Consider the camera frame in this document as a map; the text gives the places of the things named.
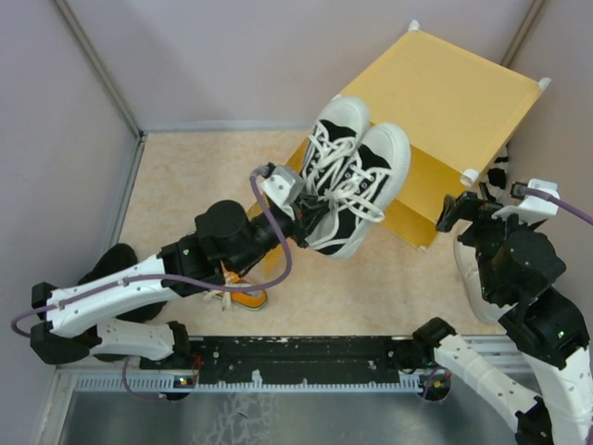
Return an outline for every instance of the cable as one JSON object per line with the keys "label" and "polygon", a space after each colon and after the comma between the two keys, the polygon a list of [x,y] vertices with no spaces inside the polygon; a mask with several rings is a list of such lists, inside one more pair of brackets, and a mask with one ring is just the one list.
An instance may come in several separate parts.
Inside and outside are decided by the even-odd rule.
{"label": "cable", "polygon": [[426,382],[424,382],[424,392],[423,392],[423,399],[426,400],[426,396],[428,395],[428,389],[430,389],[430,387],[433,385],[433,378],[435,377],[435,374],[441,370],[445,370],[448,372],[448,369],[445,368],[444,366],[441,366],[440,364],[433,369],[433,372],[430,373],[430,375],[428,376],[428,378],[426,379]]}
{"label": "cable", "polygon": [[531,195],[532,197],[539,197],[540,199],[543,199],[544,201],[549,201],[552,204],[556,204],[561,209],[566,210],[569,213],[572,213],[574,216],[576,216],[577,218],[580,218],[585,223],[589,223],[589,224],[593,225],[593,216],[585,213],[584,211],[578,209],[577,207],[573,206],[572,204],[569,204],[566,201],[562,201],[561,199],[554,197],[550,193],[546,193],[542,190],[537,190],[536,188],[530,188],[530,187],[525,187],[525,186],[522,186],[521,188],[519,188],[518,192],[524,193],[526,195]]}
{"label": "cable", "polygon": [[126,389],[128,394],[130,394],[135,399],[138,399],[139,401],[148,401],[151,403],[158,402],[158,401],[167,401],[167,398],[164,394],[159,394],[157,398],[153,398],[153,397],[141,396],[137,392],[133,392],[132,388],[130,387],[130,384],[128,383],[128,366],[130,366],[131,359],[132,359],[132,356],[130,356],[130,355],[128,357],[126,357],[126,360],[123,363],[123,368],[121,369],[121,381],[123,382],[123,387]]}
{"label": "cable", "polygon": [[[259,189],[258,189],[258,183],[257,183],[258,176],[260,176],[260,175],[266,176],[269,173],[269,171],[270,171],[270,168],[268,166],[263,165],[263,166],[257,167],[249,175],[249,182],[251,184],[251,190],[253,191],[253,194],[255,195],[256,200],[258,201],[259,205],[261,206],[261,209],[262,209],[264,215],[266,216],[266,219],[270,223],[271,229],[278,237],[278,240],[280,241],[280,245],[282,246],[282,248],[284,250],[284,257],[286,258],[286,267],[284,268],[284,272],[282,272],[282,274],[280,276],[271,280],[268,283],[264,283],[262,285],[241,287],[241,291],[246,292],[246,293],[264,290],[264,289],[268,289],[270,287],[278,285],[279,283],[283,282],[284,279],[286,279],[286,277],[291,273],[292,267],[293,267],[292,255],[290,253],[290,247],[288,246],[286,237],[282,233],[282,229],[280,228],[280,225],[274,219],[273,215],[271,214],[270,208],[266,204],[266,201],[265,201],[263,195],[259,192]],[[71,304],[75,301],[79,301],[81,299],[86,299],[88,297],[91,297],[92,295],[98,294],[100,292],[104,292],[104,291],[109,290],[113,287],[126,286],[129,283],[136,283],[136,282],[141,282],[141,281],[151,281],[151,280],[171,280],[171,281],[176,281],[176,282],[180,282],[180,283],[186,283],[188,285],[203,287],[203,288],[209,289],[209,290],[219,290],[221,292],[235,292],[237,289],[236,287],[214,285],[214,284],[208,283],[206,281],[195,280],[194,278],[190,278],[189,276],[176,275],[176,274],[172,274],[172,273],[151,273],[151,274],[146,274],[146,275],[130,276],[130,277],[127,277],[120,281],[114,281],[111,283],[107,283],[105,285],[101,285],[99,287],[88,290],[86,292],[82,292],[80,295],[76,295],[76,296],[70,297],[68,299],[62,299],[57,305],[49,304],[49,305],[43,306],[41,308],[33,309],[30,311],[26,311],[22,314],[19,314],[11,320],[10,328],[13,330],[13,332],[15,332],[18,335],[26,337],[26,338],[30,338],[31,333],[25,332],[19,328],[19,322],[20,322],[20,320],[22,320],[24,318],[30,317],[32,315],[36,315],[38,313],[52,311],[53,309],[63,308],[66,305]]]}
{"label": "cable", "polygon": [[197,377],[200,375],[200,371],[202,371],[202,356],[201,355],[194,355],[196,359],[192,364],[192,376],[194,377],[194,385],[197,382]]}

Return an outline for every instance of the floor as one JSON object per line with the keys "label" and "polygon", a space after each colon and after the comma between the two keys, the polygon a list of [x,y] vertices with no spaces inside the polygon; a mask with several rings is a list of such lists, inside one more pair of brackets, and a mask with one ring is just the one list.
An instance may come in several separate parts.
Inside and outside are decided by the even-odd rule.
{"label": "floor", "polygon": [[[301,131],[152,133],[121,234],[143,259],[195,230],[194,217],[221,199],[248,208],[249,173],[283,163],[305,136]],[[439,316],[458,332],[502,333],[473,316],[452,250],[442,235],[420,252],[376,225],[348,260],[295,248],[292,274],[269,290],[258,312],[196,295],[167,304],[153,321],[184,323],[190,335],[406,336]],[[261,269],[250,275],[265,280]]]}
{"label": "floor", "polygon": [[[537,390],[532,375],[511,377]],[[492,407],[456,376],[451,385],[436,403],[410,393],[199,393],[160,404],[78,392],[59,445],[515,443]]]}

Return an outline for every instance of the orange shoe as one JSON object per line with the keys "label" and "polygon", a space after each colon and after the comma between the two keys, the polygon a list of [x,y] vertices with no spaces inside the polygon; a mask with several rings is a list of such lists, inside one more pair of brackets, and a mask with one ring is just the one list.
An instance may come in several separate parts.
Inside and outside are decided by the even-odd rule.
{"label": "orange shoe", "polygon": [[226,285],[237,287],[234,292],[219,292],[211,290],[204,295],[205,300],[219,299],[222,302],[222,310],[226,311],[231,304],[236,304],[249,311],[259,311],[268,302],[268,294],[265,290],[256,290],[253,292],[241,292],[241,287],[253,286],[253,283],[246,279],[239,278],[236,273],[224,272]]}

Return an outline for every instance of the black bracket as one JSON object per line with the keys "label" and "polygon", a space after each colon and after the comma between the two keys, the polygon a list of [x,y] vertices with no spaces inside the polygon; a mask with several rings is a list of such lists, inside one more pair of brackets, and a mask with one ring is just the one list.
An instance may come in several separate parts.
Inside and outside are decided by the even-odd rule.
{"label": "black bracket", "polygon": [[266,384],[398,383],[399,371],[424,367],[411,339],[392,337],[201,337],[189,356],[172,356],[142,369],[191,369],[200,357],[200,383],[251,383],[258,371]]}
{"label": "black bracket", "polygon": [[528,307],[520,325],[515,323],[519,310],[515,307],[498,320],[519,351],[563,369],[568,357],[587,348],[589,334],[583,314],[553,287]]}
{"label": "black bracket", "polygon": [[435,359],[435,348],[441,346],[441,340],[448,336],[455,336],[457,332],[445,320],[435,317],[416,329],[411,335],[423,350],[424,357]]}
{"label": "black bracket", "polygon": [[515,440],[519,445],[554,445],[552,423],[544,401],[536,396],[537,404],[527,413],[518,412]]}

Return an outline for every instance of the metal surface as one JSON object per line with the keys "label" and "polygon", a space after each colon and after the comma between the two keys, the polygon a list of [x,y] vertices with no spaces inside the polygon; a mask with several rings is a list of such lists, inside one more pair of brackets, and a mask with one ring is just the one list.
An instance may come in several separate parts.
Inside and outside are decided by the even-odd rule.
{"label": "metal surface", "polygon": [[42,424],[37,431],[33,443],[56,443],[60,437],[66,414],[70,406],[70,399],[77,385],[76,375],[55,373],[49,397],[45,404]]}
{"label": "metal surface", "polygon": [[519,51],[523,48],[527,37],[531,34],[533,29],[538,24],[539,20],[541,19],[544,13],[544,6],[548,0],[534,0],[533,4],[529,7],[527,14],[525,15],[525,19],[517,33],[515,34],[514,38],[512,39],[511,45],[507,50],[506,54],[500,61],[500,65],[503,67],[511,68],[513,62],[517,58]]}
{"label": "metal surface", "polygon": [[97,54],[95,47],[87,37],[86,32],[84,32],[84,29],[74,15],[70,5],[66,0],[51,0],[51,3],[54,4],[58,14],[61,16],[61,18],[63,18],[66,27],[74,38],[74,41],[81,48],[82,53],[95,72],[99,82],[101,82],[105,88],[107,96],[113,103],[114,107],[121,117],[126,121],[134,136],[139,138],[141,132],[130,109],[130,106],[126,102],[115,81],[109,75],[105,64]]}
{"label": "metal surface", "polygon": [[[531,375],[514,375],[535,388]],[[171,403],[75,392],[60,445],[512,444],[497,413],[460,380],[441,403],[415,394],[205,393]]]}

